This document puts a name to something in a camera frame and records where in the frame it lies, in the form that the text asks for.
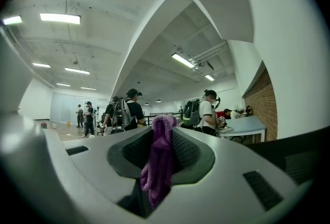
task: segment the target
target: black t-shirt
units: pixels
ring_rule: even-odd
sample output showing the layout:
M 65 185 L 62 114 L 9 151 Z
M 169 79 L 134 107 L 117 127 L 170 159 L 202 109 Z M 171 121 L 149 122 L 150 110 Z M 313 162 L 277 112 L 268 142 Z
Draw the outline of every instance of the black t-shirt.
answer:
M 137 102 L 131 102 L 131 103 L 127 103 L 127 105 L 128 105 L 131 117 L 135 116 L 137 120 L 144 119 L 143 111 L 142 111 L 140 104 L 138 104 Z M 135 119 L 133 119 L 131 121 L 130 125 L 125 127 L 125 130 L 128 131 L 128 130 L 136 129 L 137 127 L 138 127 L 138 123 L 135 121 Z
M 105 114 L 109 114 L 110 115 L 110 119 L 108 120 L 107 127 L 111 127 L 112 126 L 111 119 L 112 119 L 113 113 L 114 113 L 114 105 L 111 103 L 111 104 L 109 104 L 107 106 L 107 109 L 105 110 Z
M 91 114 L 93 114 L 93 111 L 94 111 L 94 109 L 92 107 L 89 107 L 87 112 L 90 112 Z M 93 123 L 93 116 L 92 115 L 86 116 L 86 122 Z

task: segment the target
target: ceiling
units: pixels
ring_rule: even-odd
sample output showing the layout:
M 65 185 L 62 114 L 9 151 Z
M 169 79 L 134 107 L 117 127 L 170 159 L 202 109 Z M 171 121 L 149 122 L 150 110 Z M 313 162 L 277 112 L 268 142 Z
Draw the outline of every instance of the ceiling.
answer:
M 187 59 L 192 58 L 218 44 L 222 44 L 220 51 L 208 60 L 214 70 L 203 62 L 197 73 L 172 58 L 174 53 L 180 53 Z M 192 3 L 140 57 L 117 96 L 125 96 L 129 89 L 135 88 L 143 94 L 141 102 L 152 103 L 157 99 L 156 95 L 170 92 L 183 83 L 204 81 L 205 75 L 209 74 L 217 80 L 233 73 L 232 57 L 226 41 L 220 38 L 199 7 Z
M 1 18 L 20 15 L 23 24 L 5 27 L 20 56 L 53 86 L 56 83 L 95 88 L 111 93 L 127 53 L 127 38 L 147 0 L 18 0 L 9 3 Z M 43 22 L 40 13 L 81 16 L 80 25 Z M 35 67 L 33 62 L 51 68 Z M 87 70 L 71 73 L 65 67 Z

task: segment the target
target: person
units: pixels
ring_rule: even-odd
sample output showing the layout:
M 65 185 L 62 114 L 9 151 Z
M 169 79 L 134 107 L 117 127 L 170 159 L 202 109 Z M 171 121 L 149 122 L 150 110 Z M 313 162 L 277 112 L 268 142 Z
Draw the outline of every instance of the person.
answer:
M 125 99 L 125 102 L 128 105 L 130 115 L 133 119 L 131 120 L 130 125 L 125 127 L 125 131 L 146 126 L 141 105 L 137 103 L 138 98 L 139 96 L 142 96 L 142 93 L 136 89 L 130 89 L 126 95 L 127 98 Z
M 217 94 L 213 90 L 205 90 L 205 97 L 200 102 L 199 117 L 201 121 L 194 128 L 195 131 L 216 136 L 216 127 L 223 127 L 223 123 L 217 119 L 215 109 L 212 104 L 217 101 Z
M 83 109 L 81 108 L 81 105 L 79 104 L 78 107 L 77 107 L 77 121 L 78 121 L 78 126 L 77 128 L 80 128 L 80 124 L 81 124 L 81 127 L 84 127 L 83 126 L 83 119 L 82 119 L 82 116 L 83 116 Z
M 236 111 L 232 111 L 230 109 L 225 109 L 225 114 L 229 116 L 231 119 L 238 119 L 239 114 Z
M 107 106 L 107 109 L 105 110 L 105 118 L 103 121 L 102 126 L 100 127 L 101 130 L 104 130 L 105 126 L 105 134 L 110 134 L 112 131 L 112 116 L 114 113 L 114 107 L 118 101 L 118 97 L 113 97 L 112 101 L 109 102 L 109 105 Z
M 87 134 L 89 130 L 91 130 L 91 134 L 94 135 L 94 125 L 93 125 L 93 116 L 92 116 L 94 109 L 90 101 L 86 102 L 86 105 L 88 110 L 86 113 L 84 113 L 84 116 L 86 116 L 86 124 L 85 124 L 85 137 L 83 136 L 83 138 L 88 138 Z

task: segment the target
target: desk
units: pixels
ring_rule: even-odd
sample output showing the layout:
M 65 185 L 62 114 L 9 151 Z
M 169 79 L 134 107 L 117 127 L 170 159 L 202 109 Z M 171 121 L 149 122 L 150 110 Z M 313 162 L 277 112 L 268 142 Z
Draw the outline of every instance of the desk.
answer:
M 256 116 L 228 119 L 226 122 L 227 125 L 234 130 L 226 133 L 221 133 L 221 130 L 217 130 L 217 135 L 220 137 L 244 136 L 261 133 L 261 141 L 265 141 L 266 127 Z

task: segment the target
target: black railing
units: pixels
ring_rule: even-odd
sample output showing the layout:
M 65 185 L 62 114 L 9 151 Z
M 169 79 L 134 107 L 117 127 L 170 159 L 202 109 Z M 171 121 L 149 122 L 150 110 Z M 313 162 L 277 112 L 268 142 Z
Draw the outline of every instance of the black railing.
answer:
M 180 113 L 179 112 L 163 112 L 163 113 L 150 113 L 149 116 L 145 116 L 145 123 L 150 126 L 153 123 L 153 120 L 156 116 L 163 115 L 163 114 L 172 114 L 174 117 L 176 117 L 178 123 L 180 120 Z

